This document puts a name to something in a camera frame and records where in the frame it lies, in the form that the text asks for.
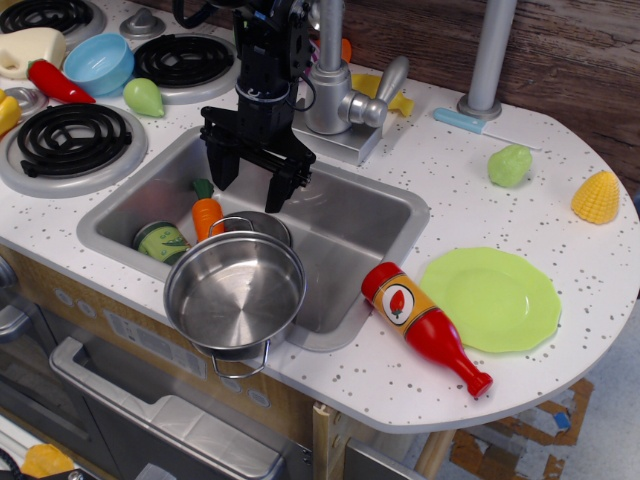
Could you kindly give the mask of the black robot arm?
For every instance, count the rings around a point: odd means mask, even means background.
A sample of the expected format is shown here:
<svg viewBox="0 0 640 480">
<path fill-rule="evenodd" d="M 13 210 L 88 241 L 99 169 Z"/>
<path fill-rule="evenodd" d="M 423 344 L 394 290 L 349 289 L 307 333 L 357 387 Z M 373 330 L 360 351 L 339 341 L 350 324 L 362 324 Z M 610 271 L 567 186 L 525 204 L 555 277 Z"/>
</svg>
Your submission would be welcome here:
<svg viewBox="0 0 640 480">
<path fill-rule="evenodd" d="M 224 190 L 246 160 L 272 177 L 265 210 L 277 213 L 297 188 L 308 184 L 315 154 L 294 134 L 298 85 L 308 78 L 311 44 L 307 1 L 207 1 L 193 15 L 176 1 L 172 11 L 184 28 L 199 26 L 219 9 L 233 13 L 240 74 L 236 110 L 205 107 L 201 138 L 211 177 Z"/>
</svg>

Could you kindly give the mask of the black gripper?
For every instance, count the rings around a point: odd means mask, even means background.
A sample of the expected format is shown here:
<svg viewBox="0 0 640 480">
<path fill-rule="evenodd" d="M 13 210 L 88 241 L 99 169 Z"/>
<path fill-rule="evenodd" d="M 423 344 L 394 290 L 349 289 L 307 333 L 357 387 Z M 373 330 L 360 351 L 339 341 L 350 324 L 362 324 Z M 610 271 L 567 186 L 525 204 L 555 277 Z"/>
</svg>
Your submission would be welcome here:
<svg viewBox="0 0 640 480">
<path fill-rule="evenodd" d="M 256 92 L 238 89 L 234 110 L 206 106 L 201 109 L 201 138 L 207 146 L 211 179 L 226 190 L 239 174 L 241 158 L 256 162 L 273 174 L 267 192 L 266 213 L 278 213 L 290 198 L 292 186 L 305 186 L 311 179 L 315 154 L 293 133 L 297 89 L 268 99 Z M 290 160 L 294 175 L 283 171 Z"/>
</svg>

